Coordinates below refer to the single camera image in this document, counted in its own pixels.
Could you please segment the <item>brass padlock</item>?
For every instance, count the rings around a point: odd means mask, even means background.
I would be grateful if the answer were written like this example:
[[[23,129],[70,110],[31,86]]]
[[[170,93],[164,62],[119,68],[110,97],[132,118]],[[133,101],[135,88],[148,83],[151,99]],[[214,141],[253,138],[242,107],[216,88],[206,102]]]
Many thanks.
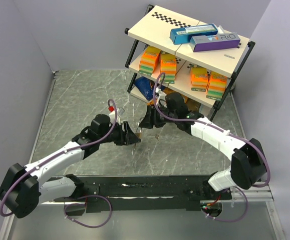
[[[140,122],[141,120],[138,121],[137,123],[137,128],[136,128],[136,132],[135,135],[140,139],[141,138],[141,134],[142,134],[142,128],[140,127]]]

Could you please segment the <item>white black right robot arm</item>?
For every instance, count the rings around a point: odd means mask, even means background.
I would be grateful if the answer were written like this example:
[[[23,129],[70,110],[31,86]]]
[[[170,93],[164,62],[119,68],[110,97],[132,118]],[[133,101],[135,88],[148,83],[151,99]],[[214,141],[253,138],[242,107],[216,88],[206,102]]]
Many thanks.
[[[254,187],[262,176],[270,175],[258,140],[246,140],[218,127],[201,113],[190,110],[183,97],[176,92],[148,105],[139,126],[145,129],[161,128],[169,122],[207,142],[230,160],[230,167],[212,174],[208,184],[203,187],[203,193],[208,199],[215,199],[222,190],[230,187],[247,190]]]

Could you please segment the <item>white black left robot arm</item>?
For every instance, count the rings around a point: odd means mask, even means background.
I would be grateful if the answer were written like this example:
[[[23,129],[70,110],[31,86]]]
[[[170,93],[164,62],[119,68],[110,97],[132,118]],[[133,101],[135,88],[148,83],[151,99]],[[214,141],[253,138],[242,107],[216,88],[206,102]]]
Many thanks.
[[[0,214],[5,217],[3,208],[7,207],[20,219],[47,201],[62,197],[72,201],[80,200],[84,193],[84,183],[78,177],[73,174],[58,180],[51,180],[51,177],[86,159],[101,144],[129,146],[140,141],[127,121],[119,122],[114,115],[96,115],[89,126],[82,129],[61,149],[34,163],[26,166],[16,163],[8,169],[0,186]]]

